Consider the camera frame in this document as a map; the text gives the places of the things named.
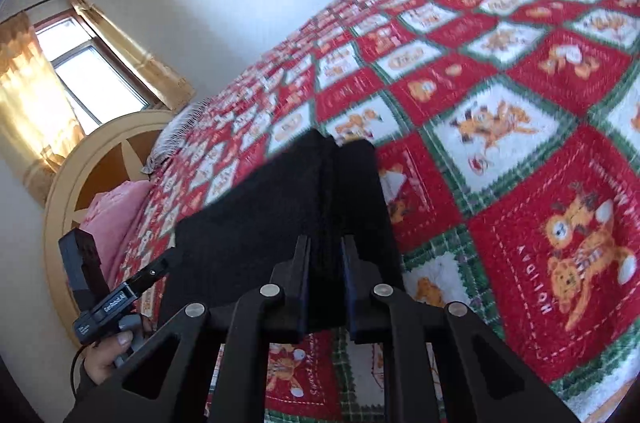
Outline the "person left hand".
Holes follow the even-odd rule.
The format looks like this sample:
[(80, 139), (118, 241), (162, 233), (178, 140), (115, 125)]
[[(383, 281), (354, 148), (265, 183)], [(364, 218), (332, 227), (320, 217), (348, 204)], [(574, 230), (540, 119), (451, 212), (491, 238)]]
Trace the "person left hand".
[(134, 331), (126, 330), (107, 336), (85, 349), (84, 359), (80, 367), (80, 383), (82, 385), (100, 385), (115, 371), (115, 360), (134, 342)]

